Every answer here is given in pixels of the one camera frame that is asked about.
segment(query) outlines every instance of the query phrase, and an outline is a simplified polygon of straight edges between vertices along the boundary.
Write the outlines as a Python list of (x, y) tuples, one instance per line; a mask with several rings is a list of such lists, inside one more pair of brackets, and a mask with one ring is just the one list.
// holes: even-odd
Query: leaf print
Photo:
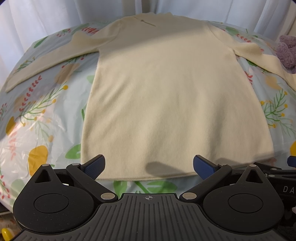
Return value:
[(82, 30), (83, 28), (86, 28), (86, 27), (88, 27), (88, 26), (89, 26), (89, 23), (79, 25), (77, 28), (75, 28), (75, 29), (72, 31), (72, 35), (73, 35), (74, 33), (76, 33), (77, 31)]
[(14, 180), (10, 185), (10, 191), (13, 197), (17, 197), (24, 188), (25, 183), (21, 179)]
[(287, 91), (288, 91), (288, 93), (292, 96), (292, 98), (296, 100), (296, 94), (295, 94), (295, 91), (293, 91), (293, 90), (290, 89), (290, 88), (287, 88)]
[(141, 182), (139, 182), (139, 181), (134, 181), (134, 183), (135, 183), (140, 189), (142, 189), (142, 191), (143, 191), (144, 193), (149, 193), (149, 191), (143, 186), (143, 184), (142, 184)]
[(282, 89), (276, 93), (273, 101), (261, 101), (260, 103), (263, 107), (269, 128), (280, 126), (283, 133), (288, 134), (290, 137), (292, 134), (294, 138), (296, 138), (296, 130), (294, 130), (292, 121), (285, 117), (285, 109), (288, 108), (288, 104), (286, 104), (285, 100), (286, 95), (288, 95), (288, 93)]
[(227, 32), (230, 34), (230, 35), (237, 35), (239, 33), (239, 31), (235, 28), (231, 28), (231, 27), (226, 27), (225, 28), (227, 30)]
[(118, 198), (120, 198), (121, 195), (126, 192), (127, 186), (128, 186), (127, 181), (113, 181), (114, 191), (118, 196)]
[(255, 66), (255, 67), (258, 66), (258, 65), (254, 64), (253, 62), (251, 62), (251, 61), (249, 61), (249, 60), (247, 60), (247, 62), (248, 62), (248, 64), (251, 65), (251, 66)]
[(47, 37), (48, 37), (48, 36), (46, 36), (46, 37), (44, 37), (43, 39), (39, 40), (39, 41), (35, 44), (34, 48), (37, 48), (40, 44), (42, 44), (42, 42), (43, 42)]
[(33, 63), (35, 61), (35, 57), (32, 57), (31, 60), (26, 60), (25, 62), (23, 62), (15, 71), (13, 74), (19, 72), (20, 70), (22, 70), (23, 68), (27, 67), (29, 64)]
[(93, 83), (93, 81), (94, 81), (94, 75), (89, 75), (89, 76), (87, 76), (86, 78), (87, 78), (87, 80), (88, 80), (91, 84)]
[(81, 110), (82, 119), (84, 121), (84, 109)]
[(65, 155), (67, 159), (80, 159), (81, 144), (73, 146)]
[(158, 186), (158, 187), (148, 187), (147, 189), (151, 193), (174, 193), (178, 187), (168, 181), (154, 181), (150, 182), (147, 185), (149, 186)]

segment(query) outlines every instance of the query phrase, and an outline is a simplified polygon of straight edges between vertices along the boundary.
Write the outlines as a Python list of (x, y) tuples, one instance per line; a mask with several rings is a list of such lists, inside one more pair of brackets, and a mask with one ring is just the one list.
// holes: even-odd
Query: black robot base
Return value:
[(102, 155), (66, 169), (44, 164), (14, 203), (23, 228), (14, 241), (287, 240), (277, 228), (284, 204), (295, 205), (296, 170), (260, 163), (233, 170), (199, 155), (193, 167), (204, 180), (179, 198), (124, 193), (118, 199), (95, 181), (105, 168)]

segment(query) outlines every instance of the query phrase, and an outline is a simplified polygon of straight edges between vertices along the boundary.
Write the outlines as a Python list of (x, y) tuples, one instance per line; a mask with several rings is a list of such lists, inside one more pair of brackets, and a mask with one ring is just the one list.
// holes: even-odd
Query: floral bedsheet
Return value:
[[(87, 23), (36, 41), (13, 72), (68, 43), (76, 31), (93, 35), (109, 22)], [(255, 42), (275, 55), (276, 44), (247, 29), (211, 22), (240, 42)], [(69, 59), (19, 84), (0, 91), (0, 201), (12, 211), (14, 201), (38, 167), (48, 163), (65, 168), (80, 162), (85, 108), (99, 53)], [(262, 105), (274, 148), (281, 155), (271, 165), (288, 169), (287, 157), (296, 156), (296, 93), (280, 77), (237, 57)], [(196, 175), (155, 181), (101, 181), (121, 196), (131, 193), (183, 193), (201, 181)]]

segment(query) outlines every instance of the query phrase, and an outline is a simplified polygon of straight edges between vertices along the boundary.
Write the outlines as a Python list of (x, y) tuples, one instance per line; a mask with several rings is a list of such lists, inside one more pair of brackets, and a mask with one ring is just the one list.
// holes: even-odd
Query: green leaf print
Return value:
[(81, 151), (81, 144), (73, 146), (65, 155), (67, 159), (79, 159), (80, 158), (80, 151)]
[(13, 197), (17, 197), (24, 188), (25, 183), (21, 179), (16, 179), (11, 183), (10, 191)]
[(42, 42), (47, 38), (48, 36), (46, 36), (45, 38), (43, 39), (40, 39), (34, 46), (34, 48), (37, 48), (40, 44), (42, 44)]
[(251, 66), (258, 66), (258, 65), (254, 64), (253, 62), (251, 62), (251, 61), (249, 61), (249, 60), (247, 60), (247, 62), (248, 62), (248, 64), (251, 65)]
[(121, 197), (122, 193), (126, 192), (126, 188), (128, 186), (127, 181), (113, 181), (113, 187), (118, 198)]
[(87, 78), (87, 80), (88, 80), (91, 84), (93, 83), (93, 81), (94, 81), (94, 75), (89, 75), (89, 76), (87, 76), (86, 78)]
[(81, 25), (79, 25), (77, 28), (75, 28), (75, 29), (72, 31), (72, 35), (73, 35), (74, 33), (76, 33), (77, 31), (82, 30), (83, 28), (86, 28), (86, 27), (88, 27), (88, 26), (89, 26), (89, 23), (85, 23), (85, 24), (81, 24)]
[(82, 115), (82, 119), (83, 119), (83, 121), (84, 121), (84, 116), (85, 116), (85, 114), (84, 114), (84, 109), (81, 110), (81, 115)]
[(158, 187), (148, 187), (147, 189), (151, 193), (174, 193), (178, 187), (168, 181), (154, 181), (147, 183), (149, 186), (158, 186)]
[(237, 29), (235, 29), (235, 28), (226, 27), (225, 29), (232, 36), (239, 34), (239, 31)]

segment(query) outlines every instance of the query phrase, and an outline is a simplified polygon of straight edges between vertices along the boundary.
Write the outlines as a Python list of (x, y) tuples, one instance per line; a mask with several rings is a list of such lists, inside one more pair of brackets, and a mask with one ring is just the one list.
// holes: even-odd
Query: red leaf print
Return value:
[(9, 144), (11, 144), (12, 142), (15, 142), (17, 139), (13, 138), (12, 140), (9, 141)]
[(12, 161), (13, 157), (16, 156), (16, 153), (12, 153), (11, 157), (10, 157), (10, 160)]

